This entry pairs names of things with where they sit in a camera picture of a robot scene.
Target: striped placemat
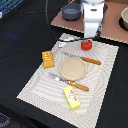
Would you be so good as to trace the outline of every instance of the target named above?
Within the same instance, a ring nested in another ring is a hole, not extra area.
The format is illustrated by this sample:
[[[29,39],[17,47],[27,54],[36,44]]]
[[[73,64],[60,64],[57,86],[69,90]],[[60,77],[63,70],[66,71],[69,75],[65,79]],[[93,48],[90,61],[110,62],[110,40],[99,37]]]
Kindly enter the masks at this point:
[[[79,38],[63,33],[60,39],[67,39],[69,37]],[[84,51],[80,47],[80,42],[70,42],[65,47],[59,48],[58,41],[52,48],[55,67],[44,69],[43,64],[41,64],[17,98],[55,115],[76,127],[94,128],[118,47],[93,41],[93,48],[89,51]],[[63,93],[63,88],[68,85],[55,81],[48,76],[49,72],[61,76],[58,70],[59,65],[64,59],[68,58],[62,51],[101,61],[101,65],[85,62],[88,72],[83,79],[76,82],[89,87],[90,90],[85,92],[73,87],[81,103],[81,106],[75,110],[71,110]]]

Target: red object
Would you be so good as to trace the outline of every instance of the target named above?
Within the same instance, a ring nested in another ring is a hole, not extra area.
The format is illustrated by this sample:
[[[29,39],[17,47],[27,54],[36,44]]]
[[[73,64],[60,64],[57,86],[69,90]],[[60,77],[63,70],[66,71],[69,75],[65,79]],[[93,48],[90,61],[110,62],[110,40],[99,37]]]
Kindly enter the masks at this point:
[[[88,40],[87,43],[84,43],[84,41],[81,42],[81,48],[83,50],[90,50],[92,48],[92,41]]]

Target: white robot part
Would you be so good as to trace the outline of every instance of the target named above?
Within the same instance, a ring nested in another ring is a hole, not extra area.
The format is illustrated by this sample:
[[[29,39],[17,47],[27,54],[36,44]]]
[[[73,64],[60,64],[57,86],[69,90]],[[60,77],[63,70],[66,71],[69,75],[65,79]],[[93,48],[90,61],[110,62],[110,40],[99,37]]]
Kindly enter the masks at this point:
[[[100,4],[100,3],[104,2],[104,0],[84,0],[84,1],[89,4]]]
[[[84,0],[81,5],[84,23],[84,38],[95,37],[103,19],[104,0]]]

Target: butter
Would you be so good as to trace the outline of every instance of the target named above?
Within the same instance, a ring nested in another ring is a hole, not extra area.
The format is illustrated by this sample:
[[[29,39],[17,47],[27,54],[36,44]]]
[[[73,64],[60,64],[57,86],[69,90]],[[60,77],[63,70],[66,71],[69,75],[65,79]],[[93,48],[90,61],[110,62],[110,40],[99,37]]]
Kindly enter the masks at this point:
[[[54,67],[54,61],[51,51],[42,52],[42,59],[44,68]]]
[[[80,107],[80,102],[71,86],[63,88],[63,91],[72,110]]]

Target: black table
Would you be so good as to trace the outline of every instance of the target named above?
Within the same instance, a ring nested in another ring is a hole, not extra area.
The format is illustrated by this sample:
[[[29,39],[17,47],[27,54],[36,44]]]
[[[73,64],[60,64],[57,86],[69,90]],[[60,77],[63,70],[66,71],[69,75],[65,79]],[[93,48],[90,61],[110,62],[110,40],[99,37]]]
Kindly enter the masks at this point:
[[[48,10],[66,2],[49,0]],[[16,9],[41,12],[45,10],[45,0],[24,0]],[[59,11],[48,13],[49,24]],[[83,37],[81,33],[53,26],[51,28],[58,38],[63,33]],[[96,128],[128,128],[128,44],[102,38],[97,41],[118,46],[119,50]],[[42,52],[51,50],[55,43],[44,13],[9,12],[0,19],[0,104],[50,128],[75,128],[16,98],[42,63]]]

